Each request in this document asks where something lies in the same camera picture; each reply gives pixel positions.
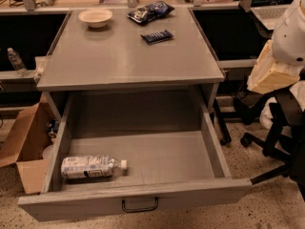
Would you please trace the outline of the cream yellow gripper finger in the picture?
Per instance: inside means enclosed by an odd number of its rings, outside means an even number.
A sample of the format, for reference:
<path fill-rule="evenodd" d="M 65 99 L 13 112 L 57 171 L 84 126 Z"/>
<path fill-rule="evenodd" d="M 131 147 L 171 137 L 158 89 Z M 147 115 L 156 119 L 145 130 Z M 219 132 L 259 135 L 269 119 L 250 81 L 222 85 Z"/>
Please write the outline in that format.
<path fill-rule="evenodd" d="M 267 94 L 286 88 L 299 80 L 301 70 L 301 66 L 276 61 L 272 40 L 268 40 L 248 76 L 247 89 L 259 94 Z"/>

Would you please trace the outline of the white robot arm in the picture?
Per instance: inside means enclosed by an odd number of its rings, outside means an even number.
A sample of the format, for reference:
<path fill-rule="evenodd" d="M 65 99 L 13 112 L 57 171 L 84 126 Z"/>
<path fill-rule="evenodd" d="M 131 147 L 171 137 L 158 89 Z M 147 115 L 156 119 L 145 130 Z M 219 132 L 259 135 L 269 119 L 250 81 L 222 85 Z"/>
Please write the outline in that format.
<path fill-rule="evenodd" d="M 305 66 L 305 0 L 294 0 L 274 26 L 251 74 L 247 89 L 266 94 L 300 79 Z"/>

